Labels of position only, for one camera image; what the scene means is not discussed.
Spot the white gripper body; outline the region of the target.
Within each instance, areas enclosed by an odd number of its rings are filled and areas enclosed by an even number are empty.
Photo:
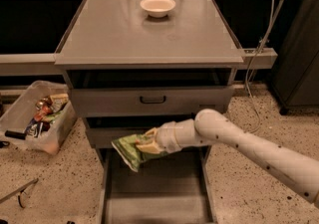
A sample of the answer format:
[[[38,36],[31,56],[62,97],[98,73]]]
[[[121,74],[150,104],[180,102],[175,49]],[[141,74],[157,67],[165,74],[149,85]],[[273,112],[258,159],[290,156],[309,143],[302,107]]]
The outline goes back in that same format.
[[[157,129],[156,142],[167,153],[181,151],[175,137],[175,122],[167,122]]]

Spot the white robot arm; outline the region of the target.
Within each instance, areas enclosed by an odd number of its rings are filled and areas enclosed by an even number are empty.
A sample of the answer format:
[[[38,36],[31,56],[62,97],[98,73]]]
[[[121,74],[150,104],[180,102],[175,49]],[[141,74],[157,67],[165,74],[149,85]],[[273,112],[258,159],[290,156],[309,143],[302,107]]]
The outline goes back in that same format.
[[[223,143],[253,161],[303,199],[319,207],[319,161],[247,132],[223,114],[205,109],[194,119],[167,122],[146,133],[137,148],[146,153],[178,152]]]

